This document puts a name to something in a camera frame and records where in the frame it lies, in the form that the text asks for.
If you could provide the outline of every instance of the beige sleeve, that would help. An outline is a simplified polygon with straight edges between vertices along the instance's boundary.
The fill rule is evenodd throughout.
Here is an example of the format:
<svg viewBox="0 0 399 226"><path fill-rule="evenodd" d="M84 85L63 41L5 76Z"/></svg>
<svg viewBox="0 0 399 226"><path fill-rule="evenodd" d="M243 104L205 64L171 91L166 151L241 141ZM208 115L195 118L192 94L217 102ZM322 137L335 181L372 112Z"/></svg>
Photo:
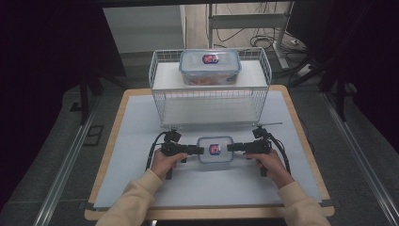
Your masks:
<svg viewBox="0 0 399 226"><path fill-rule="evenodd" d="M154 202L153 194L161 184L162 180L150 169L147 169L140 179L132 181L126 186L123 194L96 225L141 225L148 209Z"/></svg>
<svg viewBox="0 0 399 226"><path fill-rule="evenodd" d="M279 196L285 206L283 215L287 225L330 225L320 204L308 197L298 182L282 187Z"/></svg>

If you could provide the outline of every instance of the plastic food container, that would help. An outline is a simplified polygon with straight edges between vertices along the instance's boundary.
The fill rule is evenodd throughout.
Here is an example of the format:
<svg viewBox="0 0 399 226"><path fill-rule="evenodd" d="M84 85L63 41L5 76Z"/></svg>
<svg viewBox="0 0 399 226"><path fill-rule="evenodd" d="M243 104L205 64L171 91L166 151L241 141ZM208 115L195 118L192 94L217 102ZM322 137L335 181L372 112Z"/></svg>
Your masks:
<svg viewBox="0 0 399 226"><path fill-rule="evenodd" d="M189 86L232 85L241 72L240 57L235 50L185 50L179 71Z"/></svg>
<svg viewBox="0 0 399 226"><path fill-rule="evenodd" d="M204 148L204 153L199 155L201 163L231 162L233 153L227 151L227 145L233 144L231 137L201 137L197 146Z"/></svg>

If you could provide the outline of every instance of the person's left hand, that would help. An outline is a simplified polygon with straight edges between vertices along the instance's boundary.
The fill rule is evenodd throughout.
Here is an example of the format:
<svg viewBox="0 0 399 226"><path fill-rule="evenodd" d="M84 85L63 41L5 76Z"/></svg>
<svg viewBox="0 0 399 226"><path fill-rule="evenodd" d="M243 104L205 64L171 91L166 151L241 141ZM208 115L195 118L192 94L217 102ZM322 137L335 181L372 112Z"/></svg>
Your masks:
<svg viewBox="0 0 399 226"><path fill-rule="evenodd" d="M187 157L187 153L178 153L173 156L166 156L158 149L155 151L152 160L151 170L161 180L167 178L167 172L176 167L176 162Z"/></svg>

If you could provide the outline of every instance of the black wall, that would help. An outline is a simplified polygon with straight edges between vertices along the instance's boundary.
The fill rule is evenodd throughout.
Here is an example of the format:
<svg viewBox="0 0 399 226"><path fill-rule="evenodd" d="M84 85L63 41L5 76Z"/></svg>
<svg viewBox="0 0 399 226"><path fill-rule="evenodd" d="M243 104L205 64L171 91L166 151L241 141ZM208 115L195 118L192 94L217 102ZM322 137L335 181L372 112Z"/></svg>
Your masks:
<svg viewBox="0 0 399 226"><path fill-rule="evenodd" d="M1 206L35 159L62 96L93 69L124 76L100 7L0 3Z"/></svg>
<svg viewBox="0 0 399 226"><path fill-rule="evenodd" d="M326 74L343 73L358 91L354 101L360 111L399 152L399 1L298 1L287 30L324 63L337 53L360 6L367 5L354 37Z"/></svg>

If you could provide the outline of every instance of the wire basket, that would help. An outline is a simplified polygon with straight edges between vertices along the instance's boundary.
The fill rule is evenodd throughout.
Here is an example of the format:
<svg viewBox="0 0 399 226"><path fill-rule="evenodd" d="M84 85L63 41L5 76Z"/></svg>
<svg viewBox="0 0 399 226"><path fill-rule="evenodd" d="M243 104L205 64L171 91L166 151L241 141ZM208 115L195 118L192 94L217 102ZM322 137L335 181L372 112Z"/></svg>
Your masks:
<svg viewBox="0 0 399 226"><path fill-rule="evenodd" d="M179 72L183 50L155 51L149 72L162 127L257 123L272 79L263 48L234 49L242 71L236 84L187 86Z"/></svg>

